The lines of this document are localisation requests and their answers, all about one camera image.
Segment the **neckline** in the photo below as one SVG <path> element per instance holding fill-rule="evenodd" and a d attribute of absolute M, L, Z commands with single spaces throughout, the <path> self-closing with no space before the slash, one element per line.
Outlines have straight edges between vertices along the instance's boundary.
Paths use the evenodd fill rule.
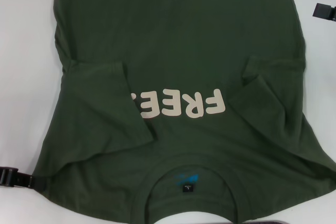
<path fill-rule="evenodd" d="M 187 165 L 196 165 L 216 172 L 227 184 L 235 201 L 237 223 L 252 219 L 251 207 L 245 189 L 234 171 L 217 160 L 200 154 L 178 155 L 166 158 L 158 163 L 141 182 L 131 208 L 131 224 L 146 222 L 146 203 L 149 195 L 160 178 L 166 173 Z"/>

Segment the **black clamp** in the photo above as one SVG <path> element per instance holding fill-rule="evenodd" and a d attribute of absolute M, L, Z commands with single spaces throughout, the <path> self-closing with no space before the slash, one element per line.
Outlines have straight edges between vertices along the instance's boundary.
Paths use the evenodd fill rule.
<path fill-rule="evenodd" d="M 317 4 L 313 16 L 336 22 L 336 8 L 332 8 L 330 5 Z"/>
<path fill-rule="evenodd" d="M 46 180 L 42 177 L 19 173 L 17 168 L 0 167 L 0 186 L 20 186 L 36 191 L 44 191 Z"/>

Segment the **white surface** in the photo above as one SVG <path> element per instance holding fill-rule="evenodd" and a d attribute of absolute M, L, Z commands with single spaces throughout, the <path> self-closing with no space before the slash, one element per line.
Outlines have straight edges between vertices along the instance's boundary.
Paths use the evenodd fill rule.
<path fill-rule="evenodd" d="M 305 114 L 322 147 L 336 160 L 336 23 L 312 17 L 316 3 L 335 6 L 336 0 L 295 1 L 307 42 Z M 53 0 L 0 0 L 0 165 L 21 172 L 31 173 L 35 167 L 59 92 L 52 6 Z M 333 192 L 265 219 L 335 223 L 335 206 Z M 157 224 L 211 222 L 224 219 L 193 212 Z M 29 189 L 0 188 L 0 223 L 112 222 L 76 214 Z"/>

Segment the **white letter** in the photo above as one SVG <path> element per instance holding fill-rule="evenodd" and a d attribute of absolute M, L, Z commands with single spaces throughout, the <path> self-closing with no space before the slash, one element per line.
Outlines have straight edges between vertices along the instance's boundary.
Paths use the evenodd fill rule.
<path fill-rule="evenodd" d="M 202 96 L 199 92 L 195 93 L 195 100 L 192 99 L 188 94 L 184 94 L 182 95 L 182 98 L 189 103 L 185 113 L 187 113 L 187 115 L 190 118 L 200 118 L 201 116 L 203 116 L 204 114 L 204 109 L 203 109 L 203 100 L 202 100 Z"/>
<path fill-rule="evenodd" d="M 163 99 L 162 103 L 164 105 L 171 105 L 173 106 L 172 110 L 162 109 L 162 114 L 169 115 L 169 116 L 178 116 L 181 115 L 181 98 L 180 98 L 180 91 L 173 90 L 173 89 L 164 89 L 163 93 L 166 95 L 171 95 L 172 99 Z"/>
<path fill-rule="evenodd" d="M 222 93 L 219 89 L 214 90 L 214 97 L 207 98 L 205 100 L 207 104 L 216 104 L 216 107 L 206 108 L 206 113 L 216 114 L 225 111 L 225 104 L 223 101 Z"/>
<path fill-rule="evenodd" d="M 142 102 L 140 104 L 141 108 L 143 109 L 152 108 L 151 112 L 141 112 L 142 118 L 154 118 L 158 116 L 160 114 L 160 108 L 156 91 L 143 92 L 141 93 L 141 97 L 150 99 L 148 102 Z"/>

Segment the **t-shirt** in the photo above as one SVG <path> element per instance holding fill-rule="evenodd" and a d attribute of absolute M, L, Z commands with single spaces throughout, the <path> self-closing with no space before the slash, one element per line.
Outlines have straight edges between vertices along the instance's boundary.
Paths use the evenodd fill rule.
<path fill-rule="evenodd" d="M 55 0 L 61 92 L 34 175 L 75 212 L 234 223 L 336 189 L 302 113 L 293 0 Z"/>

